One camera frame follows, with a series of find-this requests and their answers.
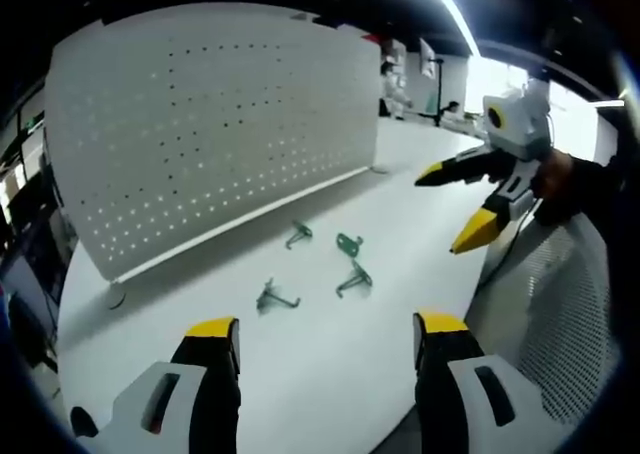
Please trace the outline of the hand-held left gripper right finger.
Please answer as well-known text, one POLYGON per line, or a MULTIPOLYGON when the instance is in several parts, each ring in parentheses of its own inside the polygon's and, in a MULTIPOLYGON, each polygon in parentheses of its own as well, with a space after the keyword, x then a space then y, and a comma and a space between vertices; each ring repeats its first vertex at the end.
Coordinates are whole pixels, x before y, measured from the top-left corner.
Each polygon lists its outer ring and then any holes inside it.
POLYGON ((461 319, 413 315, 415 405, 423 453, 551 453, 556 422, 541 390, 487 355, 461 319))

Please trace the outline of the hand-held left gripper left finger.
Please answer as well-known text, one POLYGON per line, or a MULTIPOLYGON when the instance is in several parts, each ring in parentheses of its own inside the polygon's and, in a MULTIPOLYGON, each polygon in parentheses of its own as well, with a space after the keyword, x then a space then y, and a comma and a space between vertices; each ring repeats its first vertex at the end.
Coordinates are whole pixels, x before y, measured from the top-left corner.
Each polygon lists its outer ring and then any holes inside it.
POLYGON ((188 329, 168 362, 156 362, 114 400, 99 429, 74 408, 74 435, 91 453, 235 453, 241 393, 240 322, 188 329))

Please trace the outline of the person's right hand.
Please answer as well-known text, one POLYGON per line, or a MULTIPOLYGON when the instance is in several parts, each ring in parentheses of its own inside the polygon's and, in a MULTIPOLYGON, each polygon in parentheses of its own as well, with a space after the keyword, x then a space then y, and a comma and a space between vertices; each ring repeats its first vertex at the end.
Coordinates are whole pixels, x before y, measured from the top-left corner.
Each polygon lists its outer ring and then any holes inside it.
POLYGON ((543 200, 557 197, 568 185, 573 167, 574 159, 571 155, 552 149, 531 181, 534 195, 543 200))

